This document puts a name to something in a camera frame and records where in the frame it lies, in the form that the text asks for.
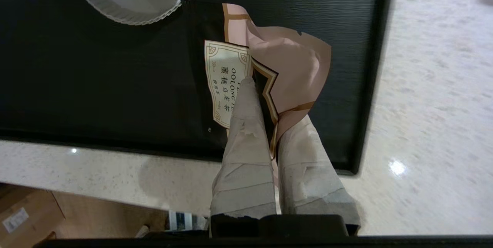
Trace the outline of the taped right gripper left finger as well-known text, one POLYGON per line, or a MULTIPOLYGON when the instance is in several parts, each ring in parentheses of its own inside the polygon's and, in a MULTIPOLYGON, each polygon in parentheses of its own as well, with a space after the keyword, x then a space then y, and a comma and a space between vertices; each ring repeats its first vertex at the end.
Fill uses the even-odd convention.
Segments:
POLYGON ((212 186, 211 237, 251 237, 276 215, 275 182, 255 82, 240 83, 220 171, 212 186))

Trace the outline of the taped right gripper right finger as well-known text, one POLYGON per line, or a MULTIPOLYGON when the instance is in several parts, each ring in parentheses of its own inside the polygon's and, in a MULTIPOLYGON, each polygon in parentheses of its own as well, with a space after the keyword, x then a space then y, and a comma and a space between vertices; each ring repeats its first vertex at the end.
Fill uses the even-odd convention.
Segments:
POLYGON ((338 215, 351 236, 361 218, 356 201, 335 171, 308 115, 287 130, 278 143, 282 214, 338 215))

